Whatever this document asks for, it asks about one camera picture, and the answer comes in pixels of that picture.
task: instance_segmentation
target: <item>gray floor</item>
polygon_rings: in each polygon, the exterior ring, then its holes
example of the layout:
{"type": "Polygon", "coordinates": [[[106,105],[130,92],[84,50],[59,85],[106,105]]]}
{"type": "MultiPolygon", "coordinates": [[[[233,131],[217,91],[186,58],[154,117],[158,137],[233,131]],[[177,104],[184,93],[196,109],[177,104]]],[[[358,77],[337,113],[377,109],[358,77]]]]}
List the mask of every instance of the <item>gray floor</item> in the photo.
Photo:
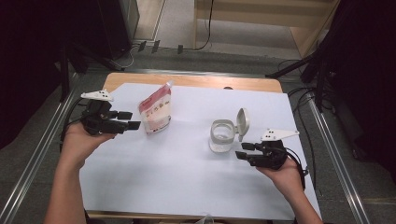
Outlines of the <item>gray floor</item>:
{"type": "MultiPolygon", "coordinates": [[[[166,17],[170,15],[164,14],[163,21],[166,21],[166,17]]],[[[182,29],[173,31],[169,27],[165,28],[166,26],[162,25],[158,31],[158,37],[161,38],[163,44],[169,44],[169,46],[173,47],[175,44],[184,43],[182,42],[184,40],[190,41],[189,37],[182,35],[174,35],[177,38],[182,38],[178,41],[169,39],[166,37],[168,34],[165,33],[165,30],[175,32],[182,29]]],[[[289,38],[288,33],[283,28],[273,27],[273,34],[279,34],[279,32],[282,34],[282,38],[289,38]]],[[[249,44],[240,42],[244,37],[239,36],[237,39],[227,40],[227,43],[232,44],[218,45],[217,47],[217,43],[224,40],[219,34],[214,33],[212,52],[210,50],[202,52],[185,51],[183,54],[177,54],[172,49],[159,49],[157,53],[151,54],[150,47],[147,47],[142,52],[134,50],[134,64],[130,68],[127,68],[126,71],[132,71],[133,69],[199,71],[233,73],[238,74],[236,76],[240,77],[261,78],[265,74],[277,71],[278,65],[286,59],[298,58],[298,54],[295,54],[297,52],[295,47],[286,40],[276,42],[278,38],[275,35],[264,35],[266,36],[266,41],[264,44],[262,43],[263,48],[258,48],[258,43],[252,44],[252,40],[249,42],[251,48],[245,47],[239,49],[240,46],[248,46],[249,44]]],[[[127,64],[129,61],[130,58],[125,56],[117,62],[127,64]]],[[[91,63],[87,74],[79,75],[79,82],[74,85],[76,89],[74,96],[76,97],[84,91],[100,90],[109,73],[102,65],[91,63]]],[[[279,79],[283,92],[303,86],[299,80],[299,74],[298,71],[293,71],[279,79]]],[[[0,150],[0,164],[2,164],[2,168],[0,169],[1,210],[5,207],[9,194],[17,184],[31,156],[34,154],[35,148],[50,122],[50,118],[59,106],[60,93],[59,88],[50,95],[46,103],[40,107],[23,128],[18,138],[9,146],[0,150]]],[[[291,106],[296,105],[298,98],[299,95],[295,95],[290,99],[291,106]]],[[[324,221],[330,223],[356,223],[312,111],[309,105],[302,106],[301,110],[315,152],[317,164],[317,197],[322,217],[324,221]]],[[[326,110],[324,116],[371,222],[396,223],[396,213],[394,212],[396,211],[396,188],[390,179],[389,173],[375,162],[356,161],[351,154],[351,146],[346,139],[336,115],[326,110]]],[[[307,136],[303,131],[302,123],[298,116],[295,117],[295,121],[298,129],[301,131],[300,137],[305,150],[304,153],[308,164],[311,165],[310,170],[312,171],[312,153],[309,149],[307,136]]],[[[57,134],[50,142],[48,152],[39,166],[35,178],[29,190],[27,190],[12,223],[42,223],[50,195],[53,171],[59,157],[58,140],[59,135],[57,134]]],[[[131,219],[107,219],[106,223],[123,224],[131,223],[131,221],[131,219]]]]}

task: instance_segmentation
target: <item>metal bar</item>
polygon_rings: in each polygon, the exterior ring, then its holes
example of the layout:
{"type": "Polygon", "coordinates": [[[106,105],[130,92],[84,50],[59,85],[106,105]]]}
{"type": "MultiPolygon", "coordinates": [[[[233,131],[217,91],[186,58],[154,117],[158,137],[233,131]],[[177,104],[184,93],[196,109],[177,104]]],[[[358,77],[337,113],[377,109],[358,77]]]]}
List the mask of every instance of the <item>metal bar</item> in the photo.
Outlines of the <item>metal bar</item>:
{"type": "MultiPolygon", "coordinates": [[[[77,81],[78,76],[74,76],[73,83],[77,83],[77,81]]],[[[43,136],[41,137],[37,147],[35,148],[32,157],[26,165],[26,168],[24,169],[14,189],[11,191],[6,206],[0,214],[0,223],[12,223],[12,220],[14,219],[22,203],[24,196],[26,195],[30,185],[35,178],[35,174],[37,173],[41,162],[44,160],[44,157],[50,146],[50,142],[52,141],[53,136],[56,134],[56,130],[58,129],[68,107],[72,102],[72,96],[74,91],[75,88],[70,91],[69,95],[63,103],[59,103],[54,115],[49,122],[49,125],[47,126],[46,131],[44,131],[43,136]]]]}
{"type": "MultiPolygon", "coordinates": [[[[312,96],[313,94],[307,94],[307,97],[309,98],[312,96]]],[[[335,172],[338,175],[338,178],[340,179],[341,186],[346,195],[346,199],[349,202],[353,216],[355,217],[357,223],[370,223],[370,220],[361,202],[361,197],[359,196],[359,193],[349,176],[347,168],[344,165],[343,159],[338,151],[338,147],[332,138],[332,134],[326,123],[326,119],[324,118],[323,114],[318,112],[318,109],[313,101],[309,101],[309,105],[311,106],[311,110],[320,129],[320,133],[323,137],[326,148],[329,151],[332,164],[334,166],[335,172]]]]}

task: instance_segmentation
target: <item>floor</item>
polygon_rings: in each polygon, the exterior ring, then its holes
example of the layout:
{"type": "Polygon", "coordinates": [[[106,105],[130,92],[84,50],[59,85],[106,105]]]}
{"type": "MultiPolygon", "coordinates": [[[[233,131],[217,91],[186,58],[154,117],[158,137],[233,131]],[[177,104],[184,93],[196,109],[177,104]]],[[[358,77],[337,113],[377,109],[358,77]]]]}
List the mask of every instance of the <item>floor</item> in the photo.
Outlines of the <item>floor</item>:
{"type": "MultiPolygon", "coordinates": [[[[126,68],[125,72],[134,69],[159,69],[182,70],[198,72],[218,72],[225,75],[236,74],[241,77],[263,77],[283,68],[292,62],[286,60],[300,59],[294,46],[287,27],[238,24],[235,22],[213,22],[211,45],[199,52],[185,51],[178,55],[175,49],[177,45],[185,48],[191,46],[191,6],[192,0],[165,0],[163,11],[154,14],[153,18],[160,18],[158,24],[152,24],[148,35],[141,35],[139,40],[161,40],[160,47],[172,49],[160,49],[151,53],[149,48],[141,52],[137,49],[132,51],[134,55],[133,66],[126,68]]],[[[205,42],[207,32],[205,22],[199,25],[200,41],[205,42]]],[[[118,63],[127,64],[131,58],[125,56],[118,63]]],[[[90,69],[85,75],[77,75],[78,82],[73,86],[75,91],[72,95],[78,96],[84,91],[97,91],[103,86],[109,71],[95,62],[90,63],[90,69]]],[[[299,80],[299,71],[295,70],[279,79],[284,92],[289,92],[304,84],[299,80]]],[[[30,187],[21,191],[22,201],[15,206],[19,207],[15,213],[11,213],[12,222],[6,223],[41,223],[46,212],[53,170],[59,158],[58,138],[59,129],[48,142],[47,149],[42,152],[42,162],[35,169],[27,169],[29,160],[36,155],[37,148],[41,143],[41,137],[46,133],[50,118],[57,113],[59,107],[60,88],[55,91],[46,103],[34,114],[28,124],[23,128],[18,138],[9,146],[0,150],[0,208],[7,207],[7,199],[12,192],[18,192],[15,186],[21,181],[24,172],[35,173],[35,178],[23,186],[30,187]]],[[[296,106],[300,95],[290,98],[292,107],[296,106]]],[[[302,132],[301,141],[306,148],[305,156],[312,170],[312,161],[316,159],[317,166],[317,198],[325,222],[328,223],[370,223],[359,220],[353,213],[350,199],[346,197],[346,189],[334,169],[330,152],[323,140],[318,124],[314,119],[310,104],[301,107],[302,118],[295,117],[299,130],[304,125],[308,127],[309,135],[302,132]],[[315,151],[315,156],[309,150],[307,137],[310,136],[315,151]]],[[[396,188],[389,173],[375,162],[360,162],[353,158],[350,144],[347,141],[342,125],[332,111],[323,114],[329,129],[332,131],[338,151],[345,164],[353,187],[361,198],[364,213],[372,223],[396,223],[396,188]]],[[[0,222],[4,220],[3,210],[0,222]]],[[[106,219],[107,224],[132,223],[131,219],[106,219]]],[[[276,223],[290,223],[289,221],[277,221],[276,223]]]]}

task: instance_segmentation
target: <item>white lid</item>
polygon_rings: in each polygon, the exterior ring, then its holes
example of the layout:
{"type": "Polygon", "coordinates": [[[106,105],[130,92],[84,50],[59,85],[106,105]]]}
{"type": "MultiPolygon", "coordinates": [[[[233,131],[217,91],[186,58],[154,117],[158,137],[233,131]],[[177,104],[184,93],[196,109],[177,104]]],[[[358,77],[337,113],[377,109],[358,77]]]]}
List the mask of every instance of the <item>white lid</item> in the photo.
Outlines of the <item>white lid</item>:
{"type": "Polygon", "coordinates": [[[248,111],[245,108],[241,108],[238,112],[238,116],[236,117],[236,130],[239,133],[238,140],[242,142],[244,135],[248,132],[248,128],[250,126],[250,117],[248,115],[248,111]]]}

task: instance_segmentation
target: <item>gray carpet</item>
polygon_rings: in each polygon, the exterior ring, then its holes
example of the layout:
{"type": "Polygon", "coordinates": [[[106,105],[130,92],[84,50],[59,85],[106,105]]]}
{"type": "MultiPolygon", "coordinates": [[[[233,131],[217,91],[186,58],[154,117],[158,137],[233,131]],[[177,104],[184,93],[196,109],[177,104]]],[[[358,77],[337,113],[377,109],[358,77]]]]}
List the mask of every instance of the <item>gray carpet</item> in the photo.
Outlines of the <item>gray carpet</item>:
{"type": "MultiPolygon", "coordinates": [[[[127,64],[130,58],[124,57],[118,63],[127,64]]],[[[251,57],[230,54],[217,54],[207,52],[185,51],[177,54],[175,50],[160,49],[151,54],[150,48],[137,53],[134,51],[133,66],[125,69],[158,69],[177,71],[218,72],[224,76],[238,77],[263,77],[278,69],[282,59],[267,57],[251,57]]],[[[75,85],[75,96],[84,91],[97,91],[103,87],[106,76],[110,72],[101,64],[90,62],[90,69],[81,75],[79,83],[75,85]]],[[[299,72],[293,71],[280,79],[283,92],[302,87],[298,78],[299,72]]],[[[9,146],[0,150],[0,209],[7,203],[7,198],[26,164],[30,160],[39,142],[41,135],[50,122],[56,107],[59,105],[60,88],[49,96],[39,110],[32,116],[23,128],[18,138],[9,146]]],[[[300,94],[291,97],[290,104],[295,106],[300,94]]],[[[317,197],[321,214],[325,222],[330,223],[356,223],[351,212],[348,200],[334,168],[329,153],[326,150],[318,125],[313,119],[309,105],[301,107],[305,125],[311,137],[316,159],[317,171],[317,197]]],[[[332,130],[333,137],[340,153],[343,156],[346,168],[364,202],[365,211],[372,223],[396,223],[396,187],[390,179],[389,173],[375,162],[356,161],[350,150],[350,145],[345,137],[342,126],[337,117],[325,110],[325,117],[332,130]]],[[[309,149],[307,136],[298,116],[295,117],[298,129],[301,132],[301,141],[304,153],[312,173],[312,153],[309,149]]],[[[13,219],[13,223],[42,223],[50,196],[53,171],[59,157],[58,137],[51,142],[49,151],[43,160],[35,179],[21,203],[20,209],[13,219]]],[[[123,224],[131,223],[131,219],[108,218],[106,223],[123,224]]]]}

